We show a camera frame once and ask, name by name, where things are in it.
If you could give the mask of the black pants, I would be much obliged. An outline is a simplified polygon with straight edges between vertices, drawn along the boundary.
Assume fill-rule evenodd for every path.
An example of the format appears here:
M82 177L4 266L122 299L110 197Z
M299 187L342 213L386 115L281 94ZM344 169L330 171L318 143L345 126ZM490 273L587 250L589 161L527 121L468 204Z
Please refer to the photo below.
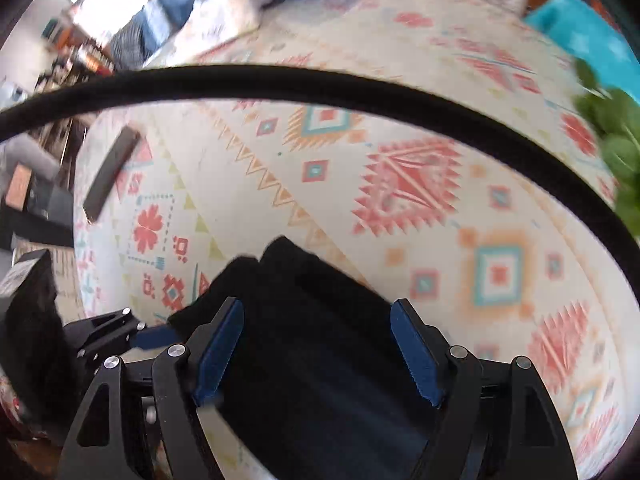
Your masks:
M278 479L405 479L434 429L375 292L276 238L241 256L170 325L183 337L224 300L244 326L220 384L220 414Z

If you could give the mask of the turquoise star covered chair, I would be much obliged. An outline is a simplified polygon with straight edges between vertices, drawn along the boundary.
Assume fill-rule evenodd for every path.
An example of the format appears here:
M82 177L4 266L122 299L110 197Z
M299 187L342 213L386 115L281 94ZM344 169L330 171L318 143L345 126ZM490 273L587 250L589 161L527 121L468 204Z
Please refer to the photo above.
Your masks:
M639 101L639 62L622 34L582 0L548 0L524 23L584 60L607 87Z

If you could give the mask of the white tissue pack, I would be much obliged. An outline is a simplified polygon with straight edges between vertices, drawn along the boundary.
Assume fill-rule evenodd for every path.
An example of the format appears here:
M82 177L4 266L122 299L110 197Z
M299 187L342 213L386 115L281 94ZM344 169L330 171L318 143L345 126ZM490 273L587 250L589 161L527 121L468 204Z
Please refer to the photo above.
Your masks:
M144 70L189 64L257 30L262 22L259 0L198 0L183 28L143 65Z

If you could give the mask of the blue clothes pile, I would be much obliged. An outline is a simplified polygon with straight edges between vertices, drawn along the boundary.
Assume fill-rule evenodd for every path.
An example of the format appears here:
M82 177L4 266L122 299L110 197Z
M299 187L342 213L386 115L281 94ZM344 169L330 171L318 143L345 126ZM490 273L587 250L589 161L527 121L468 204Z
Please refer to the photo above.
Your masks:
M116 72L138 70L182 29L196 0L149 0L106 45Z

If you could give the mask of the patterned tablecloth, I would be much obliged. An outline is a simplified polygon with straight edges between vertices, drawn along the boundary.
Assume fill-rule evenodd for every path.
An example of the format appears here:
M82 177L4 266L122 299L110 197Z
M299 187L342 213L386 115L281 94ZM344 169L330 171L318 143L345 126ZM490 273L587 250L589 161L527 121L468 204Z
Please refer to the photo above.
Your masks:
M189 64L344 70L446 96L543 146L612 200L574 109L570 59L480 0L288 0ZM239 254L284 235L476 356L527 354L580 478L639 414L639 309L615 262L560 204L472 148L339 108L202 101L99 114L80 149L84 197L124 125L142 132L96 222L76 209L86 315L164 322Z

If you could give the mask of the green leafy vegetable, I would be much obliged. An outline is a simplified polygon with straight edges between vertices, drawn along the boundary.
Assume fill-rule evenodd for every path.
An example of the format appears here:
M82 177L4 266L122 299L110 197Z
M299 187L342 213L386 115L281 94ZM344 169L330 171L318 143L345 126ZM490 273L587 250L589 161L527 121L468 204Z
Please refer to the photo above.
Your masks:
M605 87L581 58L574 70L582 93L574 96L577 113L593 128L603 162L616 182L614 210L639 239L639 104L624 90Z

